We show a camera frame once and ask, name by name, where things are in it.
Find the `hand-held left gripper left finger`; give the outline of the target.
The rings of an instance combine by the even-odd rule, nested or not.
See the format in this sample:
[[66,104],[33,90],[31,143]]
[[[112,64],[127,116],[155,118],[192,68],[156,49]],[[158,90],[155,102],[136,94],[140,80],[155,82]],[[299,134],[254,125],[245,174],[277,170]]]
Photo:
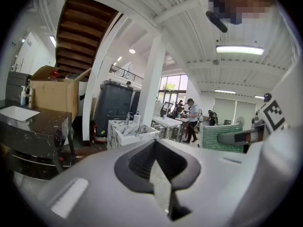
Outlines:
[[119,157],[143,144],[84,158],[50,180],[37,198],[68,226],[169,227],[171,220],[154,195],[129,190],[114,172]]

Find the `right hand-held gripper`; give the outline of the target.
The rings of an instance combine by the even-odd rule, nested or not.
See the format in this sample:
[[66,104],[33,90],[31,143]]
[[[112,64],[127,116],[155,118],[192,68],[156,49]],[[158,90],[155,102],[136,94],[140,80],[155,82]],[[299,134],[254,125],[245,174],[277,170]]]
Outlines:
[[263,140],[273,132],[287,128],[287,123],[277,101],[270,93],[263,96],[264,104],[251,120],[251,129],[218,135],[219,143],[225,145],[247,145]]

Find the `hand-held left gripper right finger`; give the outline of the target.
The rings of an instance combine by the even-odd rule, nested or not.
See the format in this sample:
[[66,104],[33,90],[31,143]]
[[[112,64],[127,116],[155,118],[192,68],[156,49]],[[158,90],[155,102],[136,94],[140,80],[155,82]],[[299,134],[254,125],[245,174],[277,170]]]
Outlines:
[[171,205],[156,227],[257,227],[260,224],[253,179],[260,156],[195,148],[157,140],[158,160],[169,165]]

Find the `green textured sponge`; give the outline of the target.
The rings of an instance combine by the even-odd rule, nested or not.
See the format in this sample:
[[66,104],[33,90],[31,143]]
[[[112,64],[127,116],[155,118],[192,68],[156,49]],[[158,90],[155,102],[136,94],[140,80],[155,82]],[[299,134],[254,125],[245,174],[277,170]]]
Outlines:
[[240,125],[219,125],[219,126],[203,126],[200,128],[199,146],[201,148],[243,153],[243,146],[228,145],[218,142],[218,136],[225,133],[235,133],[242,131]]

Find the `white marble sink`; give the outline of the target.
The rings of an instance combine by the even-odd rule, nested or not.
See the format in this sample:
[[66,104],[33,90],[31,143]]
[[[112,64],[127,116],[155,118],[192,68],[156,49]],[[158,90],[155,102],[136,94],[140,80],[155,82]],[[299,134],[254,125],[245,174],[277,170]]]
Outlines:
[[126,125],[126,121],[110,120],[107,129],[107,150],[159,137],[160,131],[141,122],[139,124],[130,122]]

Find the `white table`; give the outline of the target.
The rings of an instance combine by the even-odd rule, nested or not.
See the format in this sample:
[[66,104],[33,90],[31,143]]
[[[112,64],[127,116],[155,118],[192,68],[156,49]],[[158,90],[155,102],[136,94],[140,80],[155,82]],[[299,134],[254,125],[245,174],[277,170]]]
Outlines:
[[186,118],[177,118],[177,119],[172,119],[172,118],[163,118],[163,117],[153,117],[152,122],[160,124],[165,128],[165,133],[164,133],[164,138],[168,139],[168,134],[170,129],[174,129],[179,127],[178,133],[177,133],[177,139],[176,141],[181,142],[182,137],[184,134],[184,129],[186,124],[189,122],[189,119]]

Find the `black marble vanity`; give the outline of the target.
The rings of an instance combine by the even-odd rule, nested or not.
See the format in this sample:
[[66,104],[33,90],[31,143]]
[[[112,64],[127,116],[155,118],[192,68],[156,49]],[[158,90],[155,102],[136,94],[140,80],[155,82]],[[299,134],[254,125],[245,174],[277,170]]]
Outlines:
[[0,114],[0,146],[11,153],[22,153],[35,159],[47,159],[52,162],[57,173],[76,162],[76,153],[71,136],[71,113],[44,108],[21,106],[11,100],[0,100],[0,109],[18,106],[40,112],[21,122]]

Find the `large open cardboard box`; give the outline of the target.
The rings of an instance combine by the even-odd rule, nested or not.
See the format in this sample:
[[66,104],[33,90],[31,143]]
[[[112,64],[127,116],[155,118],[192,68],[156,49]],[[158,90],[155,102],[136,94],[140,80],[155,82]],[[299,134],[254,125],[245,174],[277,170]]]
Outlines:
[[51,80],[57,67],[42,66],[31,77],[30,88],[34,90],[32,105],[40,108],[68,112],[74,119],[79,112],[79,82],[90,73],[85,70],[75,79]]

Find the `white rectangular inset basin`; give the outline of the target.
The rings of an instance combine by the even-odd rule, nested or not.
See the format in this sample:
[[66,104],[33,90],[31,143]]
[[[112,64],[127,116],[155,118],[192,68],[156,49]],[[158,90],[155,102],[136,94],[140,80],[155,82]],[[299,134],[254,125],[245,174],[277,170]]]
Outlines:
[[38,111],[25,109],[25,108],[18,107],[18,106],[9,106],[9,107],[0,109],[0,114],[4,115],[6,117],[12,118],[14,120],[21,121],[21,122],[39,114],[39,113],[40,112],[38,112]]

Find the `steel vanity faucet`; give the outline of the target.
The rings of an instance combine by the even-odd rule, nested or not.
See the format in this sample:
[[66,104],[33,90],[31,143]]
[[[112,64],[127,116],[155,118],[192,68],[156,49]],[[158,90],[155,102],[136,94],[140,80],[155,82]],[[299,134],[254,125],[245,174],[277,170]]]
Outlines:
[[32,108],[33,99],[34,99],[34,92],[35,90],[33,88],[29,89],[29,93],[25,94],[25,97],[28,99],[28,107]]

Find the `black balcony railing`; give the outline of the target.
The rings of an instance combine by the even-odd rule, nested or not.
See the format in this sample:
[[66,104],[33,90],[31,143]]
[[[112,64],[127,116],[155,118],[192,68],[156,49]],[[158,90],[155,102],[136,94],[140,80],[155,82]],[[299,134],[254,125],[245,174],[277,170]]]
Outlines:
[[141,84],[143,83],[142,77],[114,65],[111,65],[109,72],[122,78],[128,79],[129,81]]

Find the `blue soap bottle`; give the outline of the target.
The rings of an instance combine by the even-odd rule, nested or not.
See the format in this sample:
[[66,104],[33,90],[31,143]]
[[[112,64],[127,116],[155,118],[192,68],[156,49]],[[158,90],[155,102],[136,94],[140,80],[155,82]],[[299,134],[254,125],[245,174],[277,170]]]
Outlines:
[[22,86],[22,91],[21,91],[21,96],[20,96],[20,104],[21,104],[21,106],[25,106],[26,105],[26,97],[27,97],[26,89],[27,89],[26,86]]

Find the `grey drawer cabinet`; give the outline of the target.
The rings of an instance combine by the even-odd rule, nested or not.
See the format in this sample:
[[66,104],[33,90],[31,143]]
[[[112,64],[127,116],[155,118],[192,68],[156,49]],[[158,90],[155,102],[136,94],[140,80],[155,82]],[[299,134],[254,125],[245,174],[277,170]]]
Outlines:
[[22,86],[27,87],[30,79],[31,75],[29,74],[10,71],[7,78],[5,99],[20,103]]

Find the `brown wooden staircase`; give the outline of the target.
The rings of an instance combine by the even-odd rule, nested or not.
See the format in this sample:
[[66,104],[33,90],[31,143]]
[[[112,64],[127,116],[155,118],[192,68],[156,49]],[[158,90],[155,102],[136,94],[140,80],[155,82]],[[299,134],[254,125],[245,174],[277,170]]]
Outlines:
[[66,0],[56,35],[61,78],[93,66],[100,43],[118,11],[94,0]]

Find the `glass window wall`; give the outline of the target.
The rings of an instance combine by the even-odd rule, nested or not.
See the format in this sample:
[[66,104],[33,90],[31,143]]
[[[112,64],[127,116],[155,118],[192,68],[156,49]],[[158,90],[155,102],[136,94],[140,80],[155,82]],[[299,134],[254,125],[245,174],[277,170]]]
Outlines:
[[178,103],[180,100],[185,102],[187,92],[187,75],[175,75],[162,77],[160,80],[157,100],[165,103]]

